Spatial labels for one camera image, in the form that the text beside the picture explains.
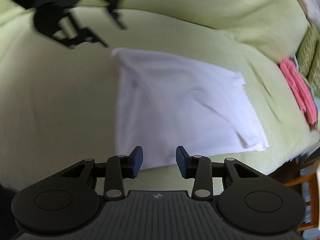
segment white logo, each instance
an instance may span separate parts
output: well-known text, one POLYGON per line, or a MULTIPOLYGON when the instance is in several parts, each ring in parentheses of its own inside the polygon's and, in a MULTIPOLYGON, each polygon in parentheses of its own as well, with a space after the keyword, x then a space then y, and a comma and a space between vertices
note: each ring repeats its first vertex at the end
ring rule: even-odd
POLYGON ((153 195, 155 198, 157 198, 157 199, 159 199, 159 198, 162 198, 163 196, 162 196, 162 194, 160 194, 160 193, 157 193, 157 194, 154 194, 153 195))

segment pink cloth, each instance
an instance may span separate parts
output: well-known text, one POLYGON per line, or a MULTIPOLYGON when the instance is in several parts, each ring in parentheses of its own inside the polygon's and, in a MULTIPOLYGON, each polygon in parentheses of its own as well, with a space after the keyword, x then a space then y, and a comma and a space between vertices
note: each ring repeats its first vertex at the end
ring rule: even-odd
POLYGON ((307 123, 313 125, 317 121, 317 108, 312 95, 295 64, 288 58, 280 63, 280 69, 297 100, 300 111, 305 115, 307 123))

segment white t-shirt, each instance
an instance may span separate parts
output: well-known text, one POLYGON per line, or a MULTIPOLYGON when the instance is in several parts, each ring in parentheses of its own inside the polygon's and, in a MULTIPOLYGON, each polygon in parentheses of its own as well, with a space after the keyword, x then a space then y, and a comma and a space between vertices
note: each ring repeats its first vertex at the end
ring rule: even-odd
POLYGON ((142 169, 190 155, 260 151, 268 142, 241 73, 162 52, 118 48, 116 153, 143 147, 142 169))

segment white blanket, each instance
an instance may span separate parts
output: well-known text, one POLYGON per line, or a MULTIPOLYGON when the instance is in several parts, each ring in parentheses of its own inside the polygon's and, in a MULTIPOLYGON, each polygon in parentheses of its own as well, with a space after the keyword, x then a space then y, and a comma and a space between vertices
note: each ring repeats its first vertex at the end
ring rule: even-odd
POLYGON ((191 155, 260 151, 268 142, 239 72, 162 52, 115 49, 119 69, 116 152, 143 147, 142 169, 191 155))

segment wooden chair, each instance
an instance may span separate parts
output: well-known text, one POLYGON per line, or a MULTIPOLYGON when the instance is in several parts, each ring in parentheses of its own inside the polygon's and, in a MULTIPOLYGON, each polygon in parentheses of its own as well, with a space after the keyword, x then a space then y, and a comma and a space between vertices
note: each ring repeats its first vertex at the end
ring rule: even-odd
POLYGON ((308 175, 301 176, 297 179, 284 183, 284 185, 287 187, 292 187, 306 181, 309 184, 310 201, 306 202, 306 206, 311 207, 311 221, 310 223, 302 223, 299 226, 298 231, 319 227, 320 159, 317 159, 315 162, 310 163, 309 166, 311 165, 312 168, 308 175))

